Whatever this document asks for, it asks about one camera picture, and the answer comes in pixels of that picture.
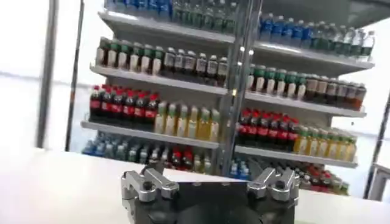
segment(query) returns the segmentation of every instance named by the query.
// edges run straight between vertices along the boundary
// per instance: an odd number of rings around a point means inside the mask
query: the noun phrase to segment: water bottle
[[[291,45],[294,47],[300,47],[300,42],[303,37],[303,20],[298,21],[292,30]]]
[[[362,61],[371,61],[371,52],[372,48],[375,45],[374,31],[368,32],[368,36],[363,41],[363,47],[360,53],[360,60]]]
[[[282,31],[285,26],[284,16],[278,16],[272,26],[271,42],[280,43],[282,40]]]
[[[282,31],[281,44],[290,45],[291,37],[293,37],[292,36],[293,29],[294,29],[294,19],[293,18],[289,18],[287,23],[286,23],[286,25],[283,28],[283,31]]]
[[[261,22],[260,40],[269,41],[271,39],[272,26],[274,25],[274,14],[266,15]]]
[[[311,44],[311,38],[313,37],[314,23],[308,23],[302,32],[302,42],[300,43],[300,47],[304,49],[309,49]]]

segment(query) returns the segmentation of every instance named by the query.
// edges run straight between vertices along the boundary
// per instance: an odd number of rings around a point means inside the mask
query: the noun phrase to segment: white table
[[[3,150],[0,155],[0,223],[128,224],[120,176],[141,165],[39,149]],[[165,170],[173,181],[231,179]],[[296,220],[309,223],[390,223],[390,205],[300,191]]]

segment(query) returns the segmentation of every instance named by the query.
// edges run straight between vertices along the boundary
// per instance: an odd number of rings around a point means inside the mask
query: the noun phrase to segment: bottle
[[[176,130],[176,104],[171,103],[168,109],[168,116],[166,118],[165,134],[175,136]]]
[[[273,94],[275,89],[275,68],[268,68],[268,77],[266,81],[266,93]]]
[[[372,48],[374,48],[375,45],[375,32],[369,31],[368,36],[363,41],[363,47],[361,49],[360,53],[360,60],[362,61],[370,61],[371,60],[371,52]]]
[[[303,20],[298,21],[298,23],[294,26],[291,37],[291,45],[294,47],[300,47],[300,42],[303,37]]]
[[[227,77],[227,58],[222,57],[219,59],[218,72],[217,72],[217,86],[224,87]]]
[[[187,133],[187,117],[188,117],[188,107],[186,105],[182,105],[180,110],[180,117],[177,121],[177,136],[178,137],[186,137]]]
[[[157,46],[154,53],[152,75],[160,74],[163,57],[164,57],[164,49],[160,46]]]
[[[90,96],[90,119],[95,120],[101,115],[101,97],[99,86],[94,86]]]
[[[285,77],[286,77],[287,71],[284,69],[279,69],[277,71],[278,79],[277,79],[277,89],[276,89],[276,95],[277,96],[283,96],[283,93],[285,92]]]
[[[320,128],[316,156],[325,157],[327,149],[328,149],[328,131]]]
[[[306,147],[308,145],[308,140],[307,140],[308,128],[301,125],[299,129],[300,129],[299,136],[294,144],[294,153],[304,154]]]
[[[163,134],[165,131],[166,104],[165,101],[158,104],[158,114],[154,122],[154,132],[158,134]]]
[[[138,72],[142,56],[142,44],[134,43],[133,52],[130,56],[130,72]]]
[[[210,141],[212,142],[218,142],[219,120],[220,120],[220,115],[218,110],[213,109],[213,111],[211,112],[211,128],[210,128]]]
[[[271,31],[271,42],[281,43],[282,42],[282,31],[285,26],[284,16],[278,16],[275,20],[272,31]]]
[[[207,73],[205,78],[205,83],[210,86],[216,85],[216,74],[218,69],[217,56],[212,55],[207,63]]]
[[[95,64],[98,66],[106,66],[108,59],[108,51],[110,50],[110,40],[106,37],[100,37],[99,47],[96,49]]]
[[[202,113],[200,115],[197,138],[205,141],[210,140],[210,111],[205,107],[202,108]]]
[[[196,60],[197,83],[205,83],[206,67],[206,55],[204,53],[200,53],[199,58]]]
[[[308,23],[302,31],[302,42],[300,43],[300,47],[304,49],[309,49],[311,44],[311,39],[313,37],[314,23]]]
[[[141,59],[141,72],[144,74],[152,73],[152,46],[145,44],[144,54]]]
[[[287,23],[285,24],[283,31],[282,31],[282,39],[281,44],[284,45],[290,45],[291,44],[291,38],[293,37],[293,30],[294,30],[294,19],[288,18]]]
[[[358,89],[356,90],[356,97],[353,101],[353,109],[360,110],[363,103],[364,97],[366,96],[367,89],[364,86],[364,83],[360,83]]]
[[[175,64],[174,64],[174,77],[175,79],[183,80],[183,74],[184,74],[184,55],[185,51],[183,49],[179,49],[177,51],[176,57],[175,57]]]
[[[357,32],[355,32],[355,36],[352,39],[352,44],[349,52],[349,57],[352,59],[359,59],[361,49],[363,46],[363,40],[364,40],[364,30],[358,29]]]
[[[269,41],[271,39],[272,27],[274,25],[274,14],[270,13],[263,18],[260,28],[260,40]]]
[[[352,40],[355,37],[355,28],[350,27],[344,36],[344,40],[342,41],[342,54],[345,56],[349,56],[349,52],[351,49]]]
[[[169,47],[168,51],[165,53],[163,71],[161,72],[162,76],[169,78],[173,77],[175,57],[175,49]]]
[[[119,51],[118,40],[113,40],[110,45],[110,50],[108,51],[107,66],[109,68],[118,67],[118,51]]]
[[[197,107],[193,106],[191,108],[191,117],[188,121],[188,131],[187,131],[187,136],[189,138],[196,138],[196,133],[197,133],[197,114],[198,114],[198,109]]]

